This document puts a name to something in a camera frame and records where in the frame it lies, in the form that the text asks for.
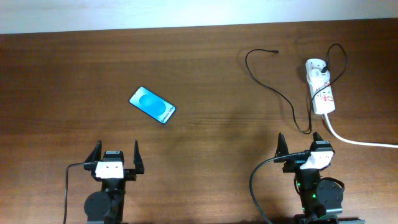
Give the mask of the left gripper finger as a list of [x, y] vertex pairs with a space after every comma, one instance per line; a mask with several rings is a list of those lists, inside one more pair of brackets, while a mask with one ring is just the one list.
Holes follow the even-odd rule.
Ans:
[[96, 143], [96, 146], [93, 149], [93, 151], [85, 159], [85, 163], [91, 163], [91, 162], [99, 161], [101, 159], [101, 150], [102, 150], [102, 142], [101, 142], [101, 140], [98, 140], [98, 142]]
[[144, 163], [142, 161], [142, 157], [139, 152], [139, 145], [138, 141], [135, 140], [134, 143], [134, 158], [133, 158], [133, 163], [135, 165], [135, 170], [144, 170]]

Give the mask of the blue Galaxy smartphone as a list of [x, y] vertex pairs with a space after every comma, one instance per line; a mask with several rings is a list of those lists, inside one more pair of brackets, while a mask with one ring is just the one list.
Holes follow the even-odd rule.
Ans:
[[177, 108], [144, 86], [140, 86], [130, 97], [130, 104], [161, 124], [166, 124]]

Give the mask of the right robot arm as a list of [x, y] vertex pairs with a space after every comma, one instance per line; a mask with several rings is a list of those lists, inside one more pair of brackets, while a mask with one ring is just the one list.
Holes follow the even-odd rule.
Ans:
[[320, 172], [331, 165], [335, 155], [330, 142], [313, 134], [310, 149], [290, 153], [282, 133], [278, 135], [276, 162], [283, 163], [284, 173], [294, 173], [294, 185], [300, 196], [303, 213], [294, 216], [295, 223], [338, 223], [345, 185], [342, 181], [322, 177]]

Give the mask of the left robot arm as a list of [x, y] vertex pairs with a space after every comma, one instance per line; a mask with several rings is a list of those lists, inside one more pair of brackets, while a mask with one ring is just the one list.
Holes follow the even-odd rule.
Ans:
[[139, 145], [137, 141], [134, 143], [132, 169], [124, 168], [122, 151], [101, 150], [102, 142], [98, 141], [83, 165], [95, 181], [101, 182], [101, 190], [90, 194], [85, 200], [87, 222], [122, 223], [126, 182], [135, 181], [138, 175], [144, 174]]

